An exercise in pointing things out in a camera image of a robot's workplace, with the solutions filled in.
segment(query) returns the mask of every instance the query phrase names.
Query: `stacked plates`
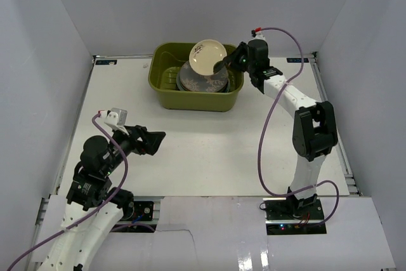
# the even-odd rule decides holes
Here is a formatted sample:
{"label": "stacked plates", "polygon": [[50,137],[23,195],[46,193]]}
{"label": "stacked plates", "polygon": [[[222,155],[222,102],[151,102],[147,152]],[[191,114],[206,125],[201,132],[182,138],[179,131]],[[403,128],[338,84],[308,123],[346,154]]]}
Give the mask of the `stacked plates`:
{"label": "stacked plates", "polygon": [[211,76],[202,76],[191,68],[189,61],[180,69],[176,77],[176,85],[180,91],[219,93],[230,90],[226,67]]}

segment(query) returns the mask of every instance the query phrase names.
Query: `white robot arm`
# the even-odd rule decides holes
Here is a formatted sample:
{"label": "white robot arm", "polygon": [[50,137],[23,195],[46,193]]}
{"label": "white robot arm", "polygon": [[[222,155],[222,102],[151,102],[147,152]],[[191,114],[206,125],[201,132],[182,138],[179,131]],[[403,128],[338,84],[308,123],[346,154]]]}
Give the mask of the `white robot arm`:
{"label": "white robot arm", "polygon": [[[279,94],[282,86],[285,85],[287,79],[285,76],[277,75],[264,81],[264,94],[270,98],[275,99]],[[316,101],[309,98],[296,87],[291,84],[286,84],[285,90],[282,92],[278,104],[281,105],[288,114],[294,119],[295,113],[300,108],[316,107]],[[316,185],[320,169],[325,160],[325,155],[320,155],[312,162],[308,159],[298,155],[298,161],[296,163],[296,170],[293,181],[290,186],[292,192],[309,185]],[[305,190],[296,194],[296,198],[306,199],[311,198],[316,194],[316,188]]]}
{"label": "white robot arm", "polygon": [[[150,133],[142,126],[124,126],[127,112],[112,109],[100,112],[114,134],[112,139],[125,155],[154,155],[165,137],[164,132]],[[114,225],[133,204],[134,196],[123,189],[112,188],[110,174],[123,156],[103,136],[92,136],[83,145],[67,195],[67,205],[59,235],[39,271],[87,271],[90,263]],[[76,222],[94,213],[83,222]]]}
{"label": "white robot arm", "polygon": [[314,186],[289,196],[295,212],[317,200],[315,185],[320,169],[326,155],[330,154],[338,142],[334,109],[331,103],[317,102],[287,83],[283,73],[270,66],[268,45],[262,34],[255,30],[252,34],[254,39],[247,44],[240,43],[213,70],[216,72],[226,65],[247,72],[252,85],[260,92],[273,99],[280,95],[279,105],[294,119],[292,143],[298,153],[298,161],[294,179],[287,192]]}

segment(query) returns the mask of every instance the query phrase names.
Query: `white wall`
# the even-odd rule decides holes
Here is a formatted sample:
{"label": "white wall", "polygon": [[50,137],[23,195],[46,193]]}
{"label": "white wall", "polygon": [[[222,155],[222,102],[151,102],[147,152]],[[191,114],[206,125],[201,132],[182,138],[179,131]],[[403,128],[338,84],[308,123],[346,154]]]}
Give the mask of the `white wall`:
{"label": "white wall", "polygon": [[30,247],[91,57],[60,0],[0,0],[0,7],[0,270],[6,270]]}
{"label": "white wall", "polygon": [[406,270],[405,17],[406,0],[347,0],[320,50],[322,79],[355,181],[372,196],[401,271]]}
{"label": "white wall", "polygon": [[[320,48],[345,0],[62,0],[91,54],[152,53],[168,41],[238,44],[255,27],[286,28],[309,53]],[[273,33],[272,54],[297,53]]]}

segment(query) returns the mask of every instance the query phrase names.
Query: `purple cable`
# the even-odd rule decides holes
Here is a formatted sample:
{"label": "purple cable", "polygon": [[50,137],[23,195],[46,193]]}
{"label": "purple cable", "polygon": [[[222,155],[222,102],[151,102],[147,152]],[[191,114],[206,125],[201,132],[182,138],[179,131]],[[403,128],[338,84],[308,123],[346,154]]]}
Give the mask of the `purple cable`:
{"label": "purple cable", "polygon": [[145,228],[149,228],[151,231],[155,232],[155,229],[153,227],[151,227],[150,225],[146,225],[144,223],[138,223],[138,222],[134,222],[134,223],[128,223],[127,225],[119,225],[118,227],[115,227],[111,230],[111,232],[116,232],[116,231],[120,231],[122,228],[128,228],[128,227],[132,227],[132,226],[140,226],[140,227],[145,227]]}
{"label": "purple cable", "polygon": [[296,43],[296,45],[297,45],[298,48],[299,48],[300,57],[301,57],[301,65],[300,65],[300,69],[299,69],[298,73],[296,73],[294,76],[292,76],[290,79],[288,79],[288,80],[286,81],[286,83],[282,86],[282,88],[281,88],[280,91],[278,92],[278,94],[277,94],[275,100],[273,101],[273,104],[272,104],[272,106],[271,106],[271,109],[269,110],[269,113],[268,113],[268,115],[267,115],[267,117],[266,117],[266,120],[265,120],[265,123],[264,123],[264,127],[263,127],[262,133],[261,133],[261,138],[259,139],[259,145],[258,145],[258,159],[257,159],[257,162],[258,162],[258,176],[259,176],[259,181],[261,182],[262,187],[264,188],[264,190],[265,190],[268,194],[270,194],[270,195],[272,195],[272,196],[275,196],[275,197],[284,197],[284,198],[289,197],[289,196],[292,196],[292,195],[295,195],[295,194],[300,193],[300,192],[303,192],[303,191],[305,191],[305,190],[309,190],[309,189],[311,189],[311,188],[313,188],[313,187],[319,187],[319,186],[321,186],[321,185],[323,185],[323,184],[325,184],[325,183],[330,183],[330,184],[332,184],[333,187],[336,189],[336,194],[337,194],[337,195],[336,195],[336,203],[335,203],[335,205],[334,205],[334,207],[333,207],[333,209],[332,209],[332,211],[331,211],[331,213],[330,213],[330,215],[329,215],[328,217],[326,217],[324,220],[322,220],[322,221],[320,221],[320,222],[318,222],[318,223],[312,224],[311,226],[323,225],[324,223],[326,223],[327,220],[329,220],[329,219],[334,215],[334,213],[336,212],[337,207],[338,207],[338,202],[339,202],[339,190],[338,190],[338,186],[337,186],[333,181],[331,181],[331,180],[324,180],[324,181],[322,181],[322,182],[316,184],[315,186],[314,186],[314,185],[309,185],[308,187],[300,188],[299,190],[295,190],[294,192],[290,192],[290,193],[286,193],[286,194],[276,194],[276,193],[272,192],[271,190],[269,190],[269,189],[266,187],[265,182],[264,182],[264,179],[263,179],[263,177],[262,177],[261,153],[262,153],[262,145],[263,145],[263,142],[264,142],[265,133],[266,133],[266,129],[267,129],[267,127],[268,127],[269,120],[270,120],[270,118],[271,118],[271,115],[272,115],[272,113],[273,113],[275,107],[276,107],[277,104],[278,104],[278,101],[279,101],[280,97],[282,96],[282,93],[283,93],[284,90],[286,89],[287,85],[288,85],[291,81],[293,81],[295,78],[297,78],[297,77],[302,73],[303,68],[304,68],[304,66],[305,66],[305,58],[304,58],[304,56],[303,56],[303,51],[302,51],[302,48],[301,48],[301,46],[300,46],[298,40],[297,40],[291,33],[289,33],[288,31],[286,31],[286,30],[284,30],[284,29],[281,29],[281,28],[275,28],[275,27],[260,28],[260,30],[276,30],[276,31],[280,31],[280,32],[283,32],[283,33],[287,34],[291,39],[293,39],[293,41]]}
{"label": "purple cable", "polygon": [[[124,151],[121,149],[120,145],[96,122],[96,119],[100,117],[100,114],[95,115],[92,118],[92,123],[96,126],[97,129],[99,129],[101,131],[101,133],[103,133],[109,140],[111,143],[113,143],[113,145],[116,147],[116,149],[119,151],[120,155],[122,156],[122,160],[124,161],[124,174],[122,176],[122,179],[119,183],[119,185],[117,186],[117,188],[114,190],[114,192],[106,199],[104,200],[104,202],[99,205],[94,211],[90,212],[89,214],[87,214],[85,217],[82,217],[81,219],[77,220],[75,223],[69,225],[66,230],[70,230],[73,227],[76,227],[77,225],[79,225],[80,223],[84,222],[85,220],[87,220],[88,218],[92,217],[94,214],[96,214],[97,212],[99,212],[99,210],[104,207],[106,204],[108,204],[115,195],[117,195],[117,193],[120,191],[122,185],[124,184],[124,181],[127,178],[127,173],[128,173],[128,160],[127,160],[127,156],[124,153]],[[11,271],[11,269],[14,268],[14,266],[20,261],[22,260],[24,257],[26,257],[28,254],[30,254],[31,252],[35,251],[36,249],[38,249],[39,247],[43,246],[44,244],[46,244],[49,241],[52,241],[53,239],[57,238],[58,236],[61,236],[65,231],[61,230],[55,234],[53,234],[52,236],[49,236],[47,239],[41,241],[39,244],[36,244],[34,247],[30,248],[29,250],[26,250],[26,252],[24,252],[23,254],[21,254],[8,268],[7,271]]]}

